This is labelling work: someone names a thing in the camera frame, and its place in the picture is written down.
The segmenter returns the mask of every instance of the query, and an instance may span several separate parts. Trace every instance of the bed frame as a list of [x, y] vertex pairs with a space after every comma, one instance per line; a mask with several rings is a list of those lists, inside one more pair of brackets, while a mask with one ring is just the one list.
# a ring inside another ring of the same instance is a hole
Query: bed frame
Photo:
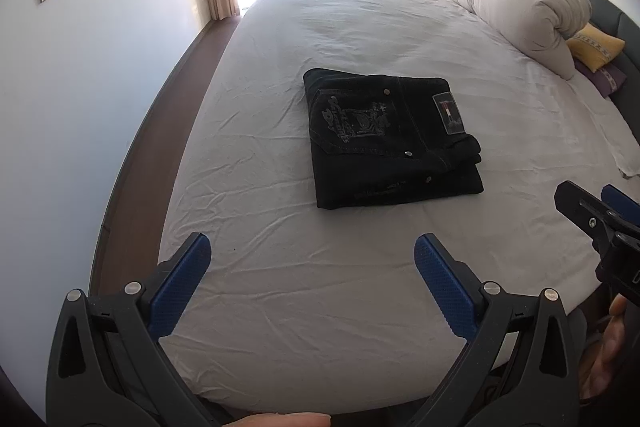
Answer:
[[640, 28], [611, 1], [590, 1], [591, 24], [626, 42], [612, 62], [626, 74], [626, 81], [610, 98], [640, 143]]

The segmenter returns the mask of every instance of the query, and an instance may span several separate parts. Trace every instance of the jeans label patch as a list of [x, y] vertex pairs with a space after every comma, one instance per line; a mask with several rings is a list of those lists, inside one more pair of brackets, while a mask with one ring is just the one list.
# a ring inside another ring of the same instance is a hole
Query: jeans label patch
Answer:
[[453, 95], [450, 91], [441, 92], [433, 95], [433, 102], [436, 103], [444, 129], [447, 134], [458, 134], [465, 132], [465, 126], [462, 123], [462, 117], [460, 111], [456, 105], [456, 101], [453, 100]]

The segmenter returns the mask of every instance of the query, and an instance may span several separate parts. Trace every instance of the purple pillow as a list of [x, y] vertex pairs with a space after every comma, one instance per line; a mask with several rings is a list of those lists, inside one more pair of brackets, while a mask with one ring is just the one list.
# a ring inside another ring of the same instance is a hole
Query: purple pillow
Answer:
[[575, 69], [586, 76], [591, 84], [596, 86], [603, 98], [607, 98], [612, 92], [616, 92], [626, 80], [626, 74], [613, 64], [609, 63], [593, 73], [580, 60], [574, 58]]

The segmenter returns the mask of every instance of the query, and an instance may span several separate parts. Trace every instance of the white bed sheet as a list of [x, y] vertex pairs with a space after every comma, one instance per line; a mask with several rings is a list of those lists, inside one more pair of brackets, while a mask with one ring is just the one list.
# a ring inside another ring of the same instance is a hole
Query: white bed sheet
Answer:
[[[484, 193], [316, 208], [302, 75], [440, 76], [482, 147]], [[253, 411], [347, 412], [434, 390], [463, 345], [416, 271], [434, 232], [481, 280], [567, 309], [596, 287], [590, 240], [556, 185], [623, 180], [570, 87], [450, 0], [258, 0], [233, 35], [186, 146], [160, 260], [190, 232], [212, 261], [162, 340], [196, 393]]]

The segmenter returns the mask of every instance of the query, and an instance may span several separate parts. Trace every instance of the black jeans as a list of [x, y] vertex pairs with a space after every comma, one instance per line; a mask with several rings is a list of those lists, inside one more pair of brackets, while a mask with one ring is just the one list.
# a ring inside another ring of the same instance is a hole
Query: black jeans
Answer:
[[319, 208], [478, 194], [478, 141], [442, 78], [304, 74]]

